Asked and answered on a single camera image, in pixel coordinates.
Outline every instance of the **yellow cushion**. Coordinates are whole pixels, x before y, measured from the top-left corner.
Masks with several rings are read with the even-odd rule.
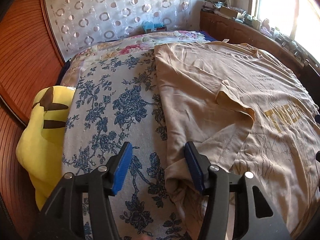
[[[41,90],[17,145],[17,159],[29,172],[39,209],[61,178],[65,122],[74,93],[75,88],[63,86]]]

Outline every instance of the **silver screw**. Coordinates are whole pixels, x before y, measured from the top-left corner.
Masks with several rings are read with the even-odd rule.
[[[65,179],[71,179],[72,176],[73,176],[73,174],[71,172],[68,172],[68,173],[64,174],[64,178]]]
[[[220,168],[217,165],[210,165],[209,166],[209,171],[218,171]]]
[[[107,171],[107,170],[108,170],[108,167],[105,166],[105,165],[102,165],[102,166],[99,166],[99,167],[98,167],[98,171],[100,171],[100,172],[105,172],[105,171]]]
[[[252,179],[253,178],[253,173],[251,171],[247,171],[245,174],[244,174],[248,179]]]

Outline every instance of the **beige t-shirt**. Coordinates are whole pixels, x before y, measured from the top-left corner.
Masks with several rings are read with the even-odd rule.
[[[183,156],[190,140],[212,164],[253,172],[296,237],[318,206],[320,128],[318,107],[293,72],[247,44],[163,44],[155,57],[168,132],[166,189],[191,237],[206,199]]]

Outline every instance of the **window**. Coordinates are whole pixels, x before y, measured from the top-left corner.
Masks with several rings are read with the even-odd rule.
[[[320,62],[320,8],[314,0],[260,0],[258,18],[268,18]]]

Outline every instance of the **floral fabric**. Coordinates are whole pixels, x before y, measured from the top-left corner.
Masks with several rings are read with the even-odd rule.
[[[61,85],[76,87],[83,72],[95,66],[97,62],[102,62],[120,55],[153,49],[155,45],[173,42],[203,43],[208,41],[201,33],[174,31],[148,33],[119,41],[104,42],[75,55],[70,68],[61,81]]]
[[[157,240],[191,240],[164,187],[167,128],[153,49],[94,61],[80,77],[66,126],[63,173],[91,172],[125,141],[133,145],[123,189],[110,197],[122,239],[147,234]],[[92,239],[89,212],[85,195],[86,240]]]

